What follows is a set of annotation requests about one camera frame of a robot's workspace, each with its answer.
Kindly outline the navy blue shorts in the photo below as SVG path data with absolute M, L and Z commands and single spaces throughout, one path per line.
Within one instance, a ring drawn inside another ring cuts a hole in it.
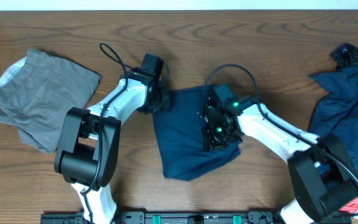
M 154 130 L 167 179 L 190 181 L 233 161 L 241 154 L 236 141 L 217 151 L 203 146 L 201 129 L 204 121 L 201 110 L 202 86 L 173 90 L 168 110 L 153 114 Z

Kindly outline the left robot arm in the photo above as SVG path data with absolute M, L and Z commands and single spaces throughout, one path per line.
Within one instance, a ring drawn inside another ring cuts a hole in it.
M 114 223 L 117 205 L 109 183 L 117 166 L 121 126 L 139 111 L 152 114 L 170 107 L 164 61 L 145 54 L 141 66 L 125 70 L 118 86 L 87 109 L 72 107 L 66 114 L 54 169 L 76 190 L 83 213 L 64 223 Z

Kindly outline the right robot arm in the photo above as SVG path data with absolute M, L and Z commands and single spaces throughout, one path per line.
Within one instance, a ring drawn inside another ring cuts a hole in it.
M 202 92 L 204 147 L 221 150 L 248 136 L 287 163 L 295 198 L 282 223 L 320 223 L 353 216 L 343 206 L 358 197 L 358 175 L 344 143 L 298 129 L 271 113 L 258 96 L 237 97 L 227 85 Z

